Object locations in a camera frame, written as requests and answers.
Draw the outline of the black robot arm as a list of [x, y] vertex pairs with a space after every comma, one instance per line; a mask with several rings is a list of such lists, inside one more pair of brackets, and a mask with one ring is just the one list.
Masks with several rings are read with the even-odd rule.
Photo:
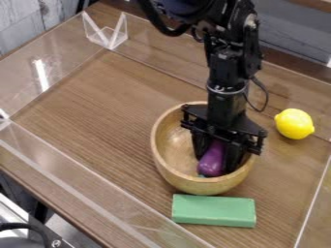
[[259, 83], [263, 53], [259, 17], [251, 0], [138, 0], [146, 17], [168, 37], [190, 32], [204, 45], [210, 69], [208, 102], [182, 106], [182, 127], [191, 132], [195, 157], [212, 159], [222, 173], [259, 155], [268, 131], [248, 115], [248, 88]]

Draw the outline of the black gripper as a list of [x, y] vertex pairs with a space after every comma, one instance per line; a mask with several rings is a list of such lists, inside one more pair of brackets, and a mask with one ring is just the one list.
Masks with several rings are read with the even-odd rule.
[[235, 86], [207, 83], [207, 103], [183, 104], [182, 127], [191, 132], [195, 158], [200, 159], [214, 140], [226, 145], [226, 172], [232, 173], [248, 153], [263, 152], [267, 130], [246, 113], [248, 101], [247, 81]]

